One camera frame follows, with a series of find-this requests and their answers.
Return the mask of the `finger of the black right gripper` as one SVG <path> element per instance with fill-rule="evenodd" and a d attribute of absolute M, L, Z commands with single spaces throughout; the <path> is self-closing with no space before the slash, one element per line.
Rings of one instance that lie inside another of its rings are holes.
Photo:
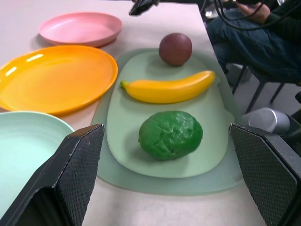
<path fill-rule="evenodd" d="M 134 0 L 134 5 L 129 11 L 130 16 L 140 16 L 151 7 L 157 6 L 158 0 Z"/>

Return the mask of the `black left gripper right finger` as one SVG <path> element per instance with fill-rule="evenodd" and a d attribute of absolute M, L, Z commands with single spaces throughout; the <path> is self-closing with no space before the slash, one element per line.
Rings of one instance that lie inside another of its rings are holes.
<path fill-rule="evenodd" d="M 250 195 L 268 226 L 301 224 L 301 158 L 279 136 L 232 123 L 229 127 Z"/>

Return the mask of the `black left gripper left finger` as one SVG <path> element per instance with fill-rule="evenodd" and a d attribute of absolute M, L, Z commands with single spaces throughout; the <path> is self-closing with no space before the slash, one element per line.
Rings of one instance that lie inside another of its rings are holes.
<path fill-rule="evenodd" d="M 67 135 L 25 184 L 2 226 L 80 226 L 95 186 L 104 125 Z"/>

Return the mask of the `person's bare hand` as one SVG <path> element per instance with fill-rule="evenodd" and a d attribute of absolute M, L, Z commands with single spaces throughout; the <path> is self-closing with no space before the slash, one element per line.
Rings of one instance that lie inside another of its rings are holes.
<path fill-rule="evenodd" d="M 237 2 L 237 7 L 247 19 L 259 24 L 264 24 L 270 15 L 270 8 L 261 2 L 253 5 L 245 5 Z"/>

